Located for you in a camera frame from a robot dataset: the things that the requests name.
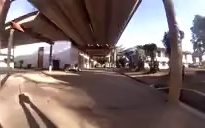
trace tree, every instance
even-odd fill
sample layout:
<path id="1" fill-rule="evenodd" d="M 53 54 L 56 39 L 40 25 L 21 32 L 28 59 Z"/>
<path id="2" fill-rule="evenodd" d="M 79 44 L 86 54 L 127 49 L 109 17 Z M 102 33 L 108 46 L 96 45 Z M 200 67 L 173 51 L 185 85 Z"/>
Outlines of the tree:
<path id="1" fill-rule="evenodd" d="M 191 27 L 194 54 L 202 61 L 205 54 L 205 16 L 195 15 L 193 26 Z"/>
<path id="2" fill-rule="evenodd" d="M 158 63 L 157 61 L 155 61 L 157 46 L 154 43 L 145 44 L 143 46 L 143 49 L 145 51 L 145 55 L 149 57 L 148 60 L 150 60 L 150 63 L 149 63 L 150 72 L 155 73 L 158 70 Z"/>
<path id="3" fill-rule="evenodd" d="M 179 44 L 180 47 L 181 47 L 183 39 L 184 39 L 184 32 L 178 29 L 178 44 Z M 166 48 L 166 54 L 170 58 L 170 54 L 171 54 L 171 47 L 170 47 L 171 39 L 170 39 L 169 32 L 164 32 L 164 36 L 163 36 L 162 42 L 163 42 L 164 47 Z"/>
<path id="4" fill-rule="evenodd" d="M 143 70 L 145 65 L 146 55 L 142 45 L 136 46 L 135 56 L 136 56 L 136 63 L 137 63 L 136 71 Z"/>

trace pavement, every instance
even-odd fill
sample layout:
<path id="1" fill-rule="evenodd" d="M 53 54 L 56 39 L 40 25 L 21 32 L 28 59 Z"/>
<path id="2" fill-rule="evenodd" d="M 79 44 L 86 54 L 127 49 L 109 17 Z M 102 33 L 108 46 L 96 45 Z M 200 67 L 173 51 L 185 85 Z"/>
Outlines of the pavement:
<path id="1" fill-rule="evenodd" d="M 205 128 L 205 114 L 112 71 L 29 71 L 1 88 L 0 127 Z"/>

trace white building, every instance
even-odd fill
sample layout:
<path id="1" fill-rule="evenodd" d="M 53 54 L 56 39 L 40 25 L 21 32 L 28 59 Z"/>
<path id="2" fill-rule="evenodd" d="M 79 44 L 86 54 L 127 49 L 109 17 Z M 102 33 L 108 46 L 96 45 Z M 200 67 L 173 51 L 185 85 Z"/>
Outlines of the white building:
<path id="1" fill-rule="evenodd" d="M 11 62 L 11 67 L 20 67 L 20 61 L 23 62 L 22 68 L 38 68 L 38 50 L 43 47 L 43 68 L 49 67 L 50 45 L 47 43 L 36 43 L 16 46 L 14 52 L 12 50 L 14 61 Z M 7 49 L 1 49 L 1 67 L 7 67 L 6 59 Z M 64 68 L 65 64 L 78 64 L 80 68 L 89 68 L 89 57 L 75 48 L 71 42 L 63 41 L 56 42 L 53 45 L 52 60 L 58 60 L 60 69 Z"/>

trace highway overpass underside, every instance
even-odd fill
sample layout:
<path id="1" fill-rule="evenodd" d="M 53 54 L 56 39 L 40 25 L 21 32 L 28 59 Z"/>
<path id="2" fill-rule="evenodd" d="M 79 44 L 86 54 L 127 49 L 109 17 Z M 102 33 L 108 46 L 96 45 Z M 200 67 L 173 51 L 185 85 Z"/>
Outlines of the highway overpass underside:
<path id="1" fill-rule="evenodd" d="M 58 40 L 70 40 L 75 47 L 90 56 L 105 56 L 114 48 L 141 3 L 141 0 L 28 0 L 38 12 L 5 24 L 13 1 L 0 0 L 0 47 L 8 47 L 8 58 L 13 45 L 31 44 L 36 41 L 53 45 Z M 171 0 L 163 0 L 163 3 L 169 29 L 173 32 L 172 55 L 179 58 L 173 4 Z M 180 64 L 180 61 L 174 64 L 173 67 L 181 67 L 176 65 Z M 172 70 L 176 71 L 173 74 L 179 76 L 179 82 L 172 82 L 176 86 L 171 95 L 174 101 L 178 99 L 177 84 L 181 82 L 181 72 L 177 68 Z"/>

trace sky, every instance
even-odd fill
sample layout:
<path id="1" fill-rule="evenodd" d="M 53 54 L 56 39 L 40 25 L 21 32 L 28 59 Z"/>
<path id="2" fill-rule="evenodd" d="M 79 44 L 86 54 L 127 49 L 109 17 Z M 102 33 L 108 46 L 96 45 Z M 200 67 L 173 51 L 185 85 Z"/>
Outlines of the sky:
<path id="1" fill-rule="evenodd" d="M 192 51 L 190 28 L 194 15 L 205 15 L 205 0 L 173 1 L 179 27 L 185 33 L 182 42 L 183 50 Z M 36 9 L 27 0 L 16 0 L 11 5 L 6 22 L 32 11 Z M 117 45 L 129 48 L 135 45 L 156 43 L 157 46 L 163 47 L 161 41 L 167 30 L 168 25 L 162 0 L 142 0 Z"/>

